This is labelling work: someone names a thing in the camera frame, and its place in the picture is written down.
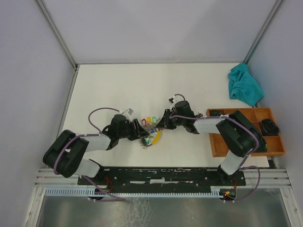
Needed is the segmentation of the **metal keyring with coloured keys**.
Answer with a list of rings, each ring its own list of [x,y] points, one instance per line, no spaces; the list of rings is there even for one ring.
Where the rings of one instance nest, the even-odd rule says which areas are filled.
[[[143,149],[147,149],[156,145],[161,137],[161,129],[156,128],[157,123],[160,122],[160,118],[146,117],[141,119],[141,126],[148,132],[148,135],[140,139],[140,145]]]

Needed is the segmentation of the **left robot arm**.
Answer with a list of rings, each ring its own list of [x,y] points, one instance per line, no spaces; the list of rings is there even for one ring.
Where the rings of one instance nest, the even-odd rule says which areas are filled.
[[[149,136],[137,119],[128,120],[116,114],[111,123],[99,133],[80,134],[64,130],[43,156],[43,163],[52,168],[56,175],[69,178],[73,174],[86,175],[94,184],[101,184],[105,173],[100,165],[84,160],[86,152],[111,150],[121,139],[129,141],[145,139]]]

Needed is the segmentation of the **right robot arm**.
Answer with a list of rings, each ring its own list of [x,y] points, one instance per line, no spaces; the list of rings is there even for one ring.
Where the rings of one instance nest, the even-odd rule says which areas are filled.
[[[192,134],[220,134],[228,153],[217,168],[217,179],[223,185],[234,180],[247,158],[257,150],[265,150],[267,143],[260,130],[239,110],[231,114],[204,116],[194,114],[188,101],[174,102],[157,120],[156,128],[174,130],[182,126]]]

